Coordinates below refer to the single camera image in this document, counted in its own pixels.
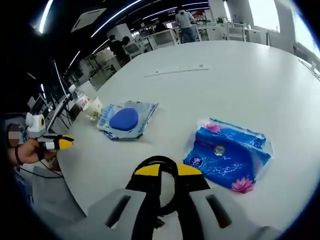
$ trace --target cup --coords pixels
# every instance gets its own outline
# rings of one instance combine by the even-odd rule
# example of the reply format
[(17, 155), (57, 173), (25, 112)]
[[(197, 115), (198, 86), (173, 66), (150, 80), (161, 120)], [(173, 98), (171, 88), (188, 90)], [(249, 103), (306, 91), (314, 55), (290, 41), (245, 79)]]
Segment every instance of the cup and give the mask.
[(89, 103), (84, 107), (83, 112), (91, 121), (95, 121), (100, 118), (103, 109), (104, 106), (99, 98), (96, 97), (94, 100), (90, 99)]

